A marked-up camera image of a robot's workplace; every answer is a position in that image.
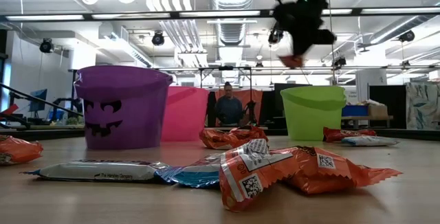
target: man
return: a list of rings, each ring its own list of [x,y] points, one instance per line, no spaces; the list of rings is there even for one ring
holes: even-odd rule
[[[232,86],[229,82],[224,86],[225,95],[220,97],[215,104],[215,113],[222,126],[238,126],[243,117],[241,101],[234,97]]]

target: orange candy wrapper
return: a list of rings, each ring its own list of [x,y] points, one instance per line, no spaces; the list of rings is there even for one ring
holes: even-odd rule
[[[0,135],[0,166],[26,163],[41,157],[40,143],[30,143],[8,135]]]
[[[223,206],[239,212],[281,179],[311,194],[369,186],[399,174],[393,169],[356,166],[321,148],[268,151],[266,141],[256,139],[222,154],[219,180]]]
[[[206,129],[200,132],[199,137],[207,148],[211,149],[232,149],[237,148],[252,139],[265,139],[269,141],[261,128],[251,126],[250,130],[245,127],[234,128],[229,133],[214,129]]]

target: jack-o'-lantern face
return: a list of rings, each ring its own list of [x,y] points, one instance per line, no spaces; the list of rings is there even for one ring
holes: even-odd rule
[[[122,102],[120,100],[114,101],[114,102],[105,102],[105,103],[98,103],[98,102],[92,102],[88,100],[84,100],[84,112],[90,113],[95,112],[95,115],[103,115],[103,120],[108,120],[110,122],[107,122],[105,124],[98,124],[93,122],[85,122],[85,128],[91,129],[91,134],[93,136],[97,136],[100,134],[101,137],[106,137],[111,134],[112,128],[118,128],[119,125],[123,122],[123,119],[120,115],[118,115],[119,112],[121,112],[122,108]]]

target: wall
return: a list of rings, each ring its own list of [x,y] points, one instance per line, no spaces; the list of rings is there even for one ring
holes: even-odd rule
[[[7,54],[10,66],[9,85],[23,93],[47,89],[47,101],[53,102],[57,98],[68,98],[72,90],[72,73],[68,72],[70,59],[68,53],[43,54],[39,47],[33,43],[21,40],[16,32],[8,32]],[[30,102],[27,100],[15,100],[19,110],[15,113],[22,113],[27,117]],[[41,118],[46,118],[50,106],[45,105],[44,111],[39,111]]]

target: ceiling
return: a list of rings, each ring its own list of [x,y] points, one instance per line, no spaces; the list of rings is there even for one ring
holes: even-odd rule
[[[192,8],[195,10],[211,9],[211,0],[190,0]],[[354,7],[408,7],[408,6],[428,6],[434,5],[440,0],[329,0],[330,8],[354,8]],[[276,5],[274,0],[253,0],[252,8],[266,9],[273,8]],[[0,14],[20,14],[23,7],[24,14],[47,14],[47,13],[78,13],[78,12],[147,12],[149,9],[146,0],[135,0],[132,3],[121,3],[118,0],[99,0],[93,5],[87,5],[82,0],[1,0]],[[337,17],[325,18],[323,27],[332,30],[339,37],[338,41],[333,45],[316,45],[306,55],[306,66],[321,66],[324,62],[331,59],[331,52],[339,46],[352,42],[347,42],[352,36],[358,34],[370,34],[380,31],[392,22],[400,19],[399,16],[363,16],[363,17]],[[272,64],[273,66],[281,66],[277,56],[291,53],[291,41],[288,36],[271,49],[267,42],[268,33],[274,24],[272,19],[255,19],[256,23],[248,24],[246,29],[247,36],[245,44],[249,45],[243,49],[242,60],[249,65],[254,65],[257,61],[256,57],[261,55],[265,66]],[[203,48],[207,52],[208,63],[219,62],[218,41],[214,25],[207,24],[207,20],[196,20],[199,35],[203,44]],[[56,31],[71,30],[90,41],[96,42],[96,30],[101,22],[72,22],[72,23],[26,23],[23,31],[26,33],[34,31]],[[130,42],[142,50],[154,60],[157,67],[175,67],[175,46],[168,37],[165,37],[165,44],[162,46],[154,46],[151,37],[155,30],[161,30],[159,21],[123,21],[112,23],[113,27],[125,27],[130,36]],[[403,58],[422,54],[429,50],[440,46],[440,19],[435,17],[422,25],[412,29],[415,33],[415,40],[410,43],[401,44],[396,41],[387,41],[381,46],[386,50],[387,64],[398,64]],[[348,64],[355,65],[358,62],[352,61],[355,56],[353,50],[344,52],[349,59]],[[112,62],[114,57],[101,55],[99,57],[102,62]],[[368,59],[363,65],[373,65]],[[440,60],[440,56],[425,58],[422,65],[429,65]]]

